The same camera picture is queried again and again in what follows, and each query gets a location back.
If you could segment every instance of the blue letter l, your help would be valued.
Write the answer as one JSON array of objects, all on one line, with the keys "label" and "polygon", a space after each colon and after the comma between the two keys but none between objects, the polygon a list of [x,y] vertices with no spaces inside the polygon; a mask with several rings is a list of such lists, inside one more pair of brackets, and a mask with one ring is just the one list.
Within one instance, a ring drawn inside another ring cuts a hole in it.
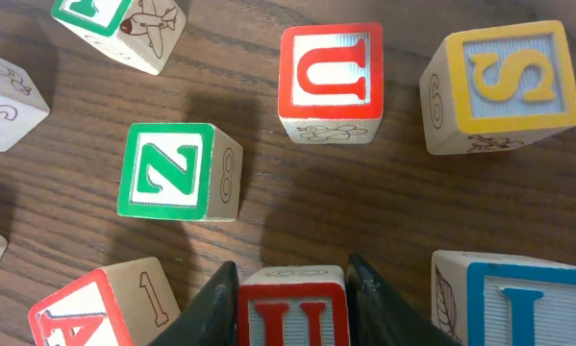
[{"label": "blue letter l", "polygon": [[504,288],[512,304],[512,345],[536,346],[535,303],[544,293],[538,290]]}]

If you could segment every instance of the black object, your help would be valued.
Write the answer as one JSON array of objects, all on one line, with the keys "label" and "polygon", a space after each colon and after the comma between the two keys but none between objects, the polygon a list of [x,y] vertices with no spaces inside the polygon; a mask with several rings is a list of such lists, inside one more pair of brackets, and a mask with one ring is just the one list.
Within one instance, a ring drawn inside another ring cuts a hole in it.
[{"label": "black object", "polygon": [[[346,278],[351,346],[460,346],[359,255],[350,255]],[[237,346],[237,296],[237,267],[227,261],[149,346]]]},{"label": "black object", "polygon": [[236,346],[237,295],[237,266],[226,261],[149,346]]},{"label": "black object", "polygon": [[459,346],[422,318],[362,257],[346,272],[352,346]]}]

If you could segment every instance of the wood grain surface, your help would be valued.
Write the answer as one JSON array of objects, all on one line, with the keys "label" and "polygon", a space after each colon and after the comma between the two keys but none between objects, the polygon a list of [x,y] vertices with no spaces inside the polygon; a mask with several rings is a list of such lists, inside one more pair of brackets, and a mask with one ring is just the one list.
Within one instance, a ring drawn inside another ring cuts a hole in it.
[{"label": "wood grain surface", "polygon": [[[188,25],[160,76],[114,62],[50,17],[0,0],[0,57],[51,115],[0,153],[0,345],[33,343],[27,312],[88,271],[155,256],[181,308],[224,260],[265,265],[363,254],[424,315],[437,249],[576,264],[576,128],[517,151],[426,152],[418,79],[447,35],[560,19],[576,72],[576,0],[182,0]],[[385,114],[371,144],[296,145],[277,117],[285,28],[380,22]],[[116,215],[136,122],[211,122],[244,148],[238,221]]]}]

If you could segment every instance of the leaf drawing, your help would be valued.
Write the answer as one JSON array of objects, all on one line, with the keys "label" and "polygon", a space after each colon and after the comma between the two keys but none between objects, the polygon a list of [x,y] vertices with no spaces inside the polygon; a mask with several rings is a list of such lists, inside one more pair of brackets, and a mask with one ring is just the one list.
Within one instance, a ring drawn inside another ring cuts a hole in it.
[{"label": "leaf drawing", "polygon": [[452,286],[448,283],[439,268],[435,266],[435,281],[437,286],[437,307],[439,328],[454,337],[462,345],[463,342],[457,336],[457,304],[454,301]]}]

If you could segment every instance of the blue border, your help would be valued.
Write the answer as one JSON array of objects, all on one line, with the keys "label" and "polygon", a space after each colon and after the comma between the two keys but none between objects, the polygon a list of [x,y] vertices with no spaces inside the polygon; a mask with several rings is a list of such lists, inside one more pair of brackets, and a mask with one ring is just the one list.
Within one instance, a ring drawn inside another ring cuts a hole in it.
[{"label": "blue border", "polygon": [[484,281],[486,276],[576,285],[576,269],[471,263],[467,268],[467,338],[469,346],[485,346]]}]

